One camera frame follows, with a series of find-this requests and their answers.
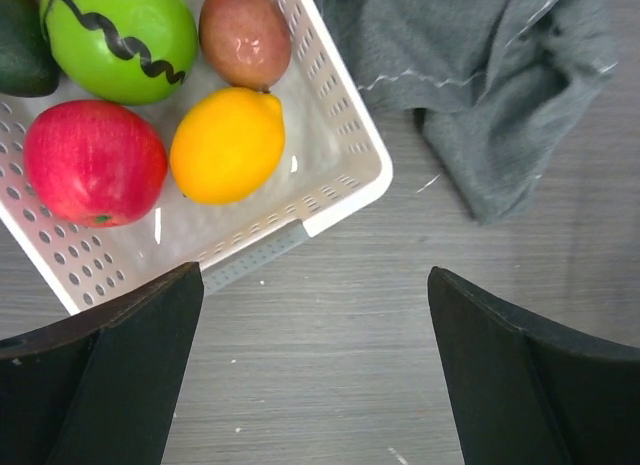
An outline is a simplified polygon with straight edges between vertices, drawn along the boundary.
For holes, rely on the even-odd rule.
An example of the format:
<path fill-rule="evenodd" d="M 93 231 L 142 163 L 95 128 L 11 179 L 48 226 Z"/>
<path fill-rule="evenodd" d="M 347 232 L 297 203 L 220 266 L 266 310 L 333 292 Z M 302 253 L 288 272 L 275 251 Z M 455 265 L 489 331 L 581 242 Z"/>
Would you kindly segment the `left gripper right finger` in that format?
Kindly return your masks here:
<path fill-rule="evenodd" d="M 467 464 L 636 464 L 639 350 L 500 299 L 444 268 L 427 280 Z"/>

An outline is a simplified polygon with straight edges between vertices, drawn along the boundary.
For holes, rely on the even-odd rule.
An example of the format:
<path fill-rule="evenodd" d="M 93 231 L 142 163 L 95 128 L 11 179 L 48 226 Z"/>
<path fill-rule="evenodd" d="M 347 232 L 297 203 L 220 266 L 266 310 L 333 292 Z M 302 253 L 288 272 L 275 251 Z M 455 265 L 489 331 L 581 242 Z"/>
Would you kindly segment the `yellow lemon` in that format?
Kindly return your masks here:
<path fill-rule="evenodd" d="M 187 198 L 226 205 L 259 189 L 275 172 L 284 147 L 279 98 L 227 87 L 213 92 L 185 115 L 170 147 L 170 167 Z"/>

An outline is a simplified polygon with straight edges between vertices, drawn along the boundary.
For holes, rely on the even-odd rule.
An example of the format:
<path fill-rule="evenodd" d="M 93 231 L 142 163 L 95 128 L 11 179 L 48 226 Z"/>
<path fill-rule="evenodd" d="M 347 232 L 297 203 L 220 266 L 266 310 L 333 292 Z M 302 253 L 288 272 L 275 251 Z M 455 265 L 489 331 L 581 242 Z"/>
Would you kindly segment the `red apple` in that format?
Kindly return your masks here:
<path fill-rule="evenodd" d="M 91 228 L 144 217 L 168 171 L 164 144 L 149 122 L 101 100 L 68 101 L 38 115 L 23 142 L 23 162 L 54 215 Z"/>

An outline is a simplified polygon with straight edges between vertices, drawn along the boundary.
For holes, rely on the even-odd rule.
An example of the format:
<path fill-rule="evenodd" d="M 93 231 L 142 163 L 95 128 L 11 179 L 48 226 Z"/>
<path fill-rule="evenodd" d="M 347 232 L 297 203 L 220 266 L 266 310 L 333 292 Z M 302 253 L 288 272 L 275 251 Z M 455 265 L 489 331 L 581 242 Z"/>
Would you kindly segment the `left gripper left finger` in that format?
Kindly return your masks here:
<path fill-rule="evenodd" d="M 160 463 L 203 295 L 199 265 L 185 263 L 2 340 L 2 463 Z"/>

